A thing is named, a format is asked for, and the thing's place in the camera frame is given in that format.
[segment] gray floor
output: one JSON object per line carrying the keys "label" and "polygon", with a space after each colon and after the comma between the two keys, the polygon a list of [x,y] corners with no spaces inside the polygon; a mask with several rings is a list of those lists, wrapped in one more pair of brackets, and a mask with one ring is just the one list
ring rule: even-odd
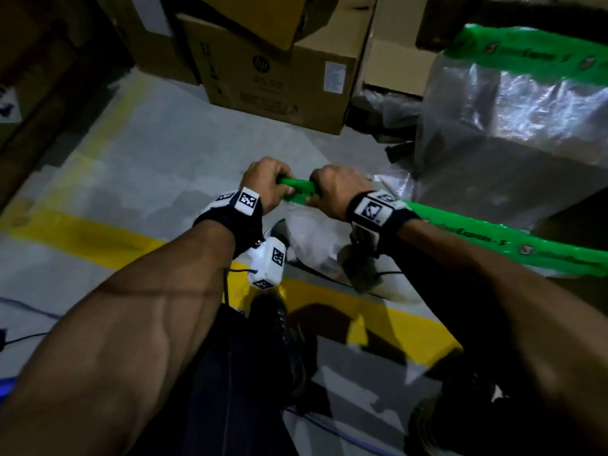
{"label": "gray floor", "polygon": [[[83,121],[111,94],[115,96],[84,138],[84,123],[59,137],[18,199],[33,200],[34,208],[170,240],[190,227],[213,196],[238,185],[249,163],[264,155],[285,161],[300,178],[327,163],[369,174],[390,170],[384,146],[370,136],[349,128],[330,136],[212,106],[202,88],[137,70],[102,90]],[[281,206],[264,219],[265,226],[284,215]],[[300,271],[291,272],[297,276]],[[0,237],[4,298],[63,314],[111,273],[52,247]],[[315,284],[327,283],[318,279]],[[413,310],[428,314],[424,307]],[[47,331],[53,323],[4,305],[0,320],[9,328],[9,339]],[[38,342],[32,339],[0,354],[0,377],[18,374]],[[424,376],[426,367],[402,360],[319,338],[314,381],[326,391],[331,416],[319,419],[391,454],[401,453],[413,407],[440,388]],[[368,454],[294,415],[286,414],[285,422],[302,456]]]}

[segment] black shoe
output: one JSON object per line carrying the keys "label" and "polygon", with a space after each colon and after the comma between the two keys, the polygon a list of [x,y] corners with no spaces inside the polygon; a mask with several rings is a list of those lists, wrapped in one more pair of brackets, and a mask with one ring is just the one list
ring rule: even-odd
{"label": "black shoe", "polygon": [[278,291],[260,291],[251,303],[247,322],[261,389],[282,407],[295,404],[307,383],[301,358],[304,339],[298,329],[287,326],[287,309]]}

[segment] forearm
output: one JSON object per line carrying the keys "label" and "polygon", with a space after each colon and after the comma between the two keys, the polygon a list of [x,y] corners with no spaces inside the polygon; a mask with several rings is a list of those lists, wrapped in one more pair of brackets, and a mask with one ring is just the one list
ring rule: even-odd
{"label": "forearm", "polygon": [[[608,398],[603,314],[529,269],[430,224],[409,221],[398,237],[398,265],[502,387],[524,396],[540,391],[549,406],[596,437],[605,434],[608,408],[598,404]],[[422,262],[441,277],[433,282],[424,275]]]}
{"label": "forearm", "polygon": [[[80,411],[93,420],[100,413],[108,439],[133,441],[206,337],[233,251],[232,233],[205,221],[111,276],[36,350],[0,424],[37,406],[50,420],[67,408],[78,415],[84,396]],[[105,406],[90,403],[98,396]]]}

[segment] wristband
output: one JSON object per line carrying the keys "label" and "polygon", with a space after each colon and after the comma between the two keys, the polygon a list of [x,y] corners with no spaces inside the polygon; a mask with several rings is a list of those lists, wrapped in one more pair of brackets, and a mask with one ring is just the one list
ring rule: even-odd
{"label": "wristband", "polygon": [[358,194],[346,210],[346,220],[353,226],[353,245],[361,246],[375,258],[387,253],[397,231],[411,219],[420,216],[385,190]]}
{"label": "wristband", "polygon": [[202,211],[192,227],[207,220],[219,222],[234,235],[232,259],[264,241],[260,195],[247,187],[220,195]]}

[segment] white label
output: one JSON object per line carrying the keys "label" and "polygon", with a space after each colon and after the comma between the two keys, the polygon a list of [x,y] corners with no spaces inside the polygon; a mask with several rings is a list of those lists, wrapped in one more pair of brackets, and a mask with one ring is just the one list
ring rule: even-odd
{"label": "white label", "polygon": [[131,0],[145,29],[164,36],[173,36],[161,0]]}
{"label": "white label", "polygon": [[323,80],[323,91],[328,93],[342,94],[344,81],[346,80],[346,65],[335,62],[325,63],[325,80]]}
{"label": "white label", "polygon": [[0,87],[0,123],[21,123],[21,120],[17,91]]}

